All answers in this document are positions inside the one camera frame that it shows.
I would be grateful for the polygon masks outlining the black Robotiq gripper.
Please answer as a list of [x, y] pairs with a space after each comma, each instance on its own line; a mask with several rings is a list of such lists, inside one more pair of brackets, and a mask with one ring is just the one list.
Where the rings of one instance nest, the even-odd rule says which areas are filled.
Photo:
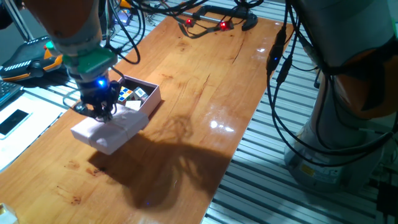
[[85, 104], [100, 106], [88, 110], [88, 116], [103, 122], [113, 118], [114, 104], [118, 101], [120, 83], [108, 77], [98, 77], [94, 81], [80, 83], [80, 98]]

